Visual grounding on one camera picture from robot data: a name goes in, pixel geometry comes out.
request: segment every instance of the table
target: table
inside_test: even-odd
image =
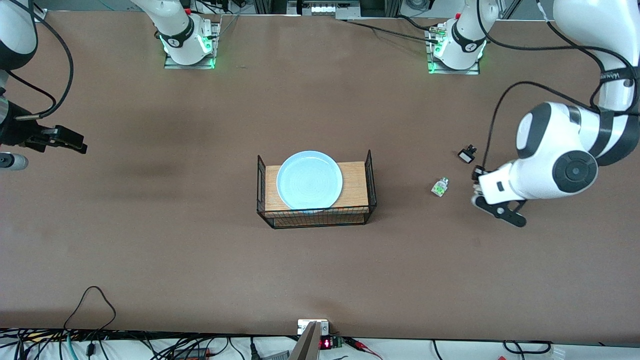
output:
[[[322,17],[247,16],[221,39],[215,70],[164,70],[143,13],[47,19],[76,74],[42,123],[80,132],[89,151],[9,149],[30,164],[0,175],[0,326],[61,327],[95,284],[118,310],[114,329],[293,334],[299,318],[328,318],[346,336],[640,338],[640,152],[580,195],[528,203],[523,229],[470,205],[473,165],[456,157],[470,143],[484,150],[515,81],[588,99],[581,78],[595,87],[598,72],[583,54],[489,45],[480,76],[440,76],[420,42]],[[403,20],[370,23],[420,35]],[[60,94],[64,53],[39,30],[18,74]],[[499,22],[493,34],[560,44],[542,22]],[[47,106],[8,88],[28,109]],[[508,95],[489,167],[516,156],[520,118],[545,100],[558,99]],[[256,215],[257,155],[279,165],[306,149],[336,161],[371,149],[369,224],[275,231]],[[109,317],[92,293],[70,326]]]

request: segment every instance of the small bottle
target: small bottle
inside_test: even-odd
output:
[[[440,180],[438,180],[436,185],[433,185],[431,192],[438,195],[438,197],[442,197],[442,195],[444,195],[444,193],[447,191],[448,184],[449,184],[449,179],[447,179],[446,177],[443,177]]]

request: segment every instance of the plate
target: plate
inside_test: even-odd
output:
[[[329,208],[342,192],[342,172],[329,155],[302,151],[282,164],[276,187],[292,210]]]

